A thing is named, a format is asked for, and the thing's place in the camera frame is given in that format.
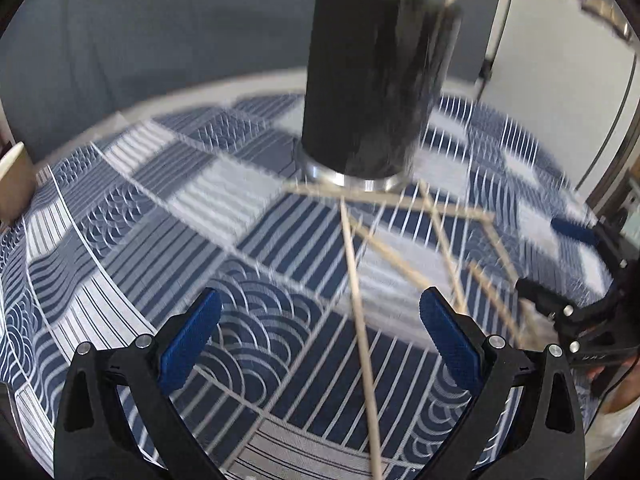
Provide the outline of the person's right hand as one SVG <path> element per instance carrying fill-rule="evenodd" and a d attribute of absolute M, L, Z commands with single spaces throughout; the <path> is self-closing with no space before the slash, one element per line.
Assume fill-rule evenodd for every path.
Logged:
<path fill-rule="evenodd" d="M 601 401 L 598 414 L 616 413 L 628 408 L 639 397 L 639 357 L 623 362 L 625 369 L 620 382 Z"/>

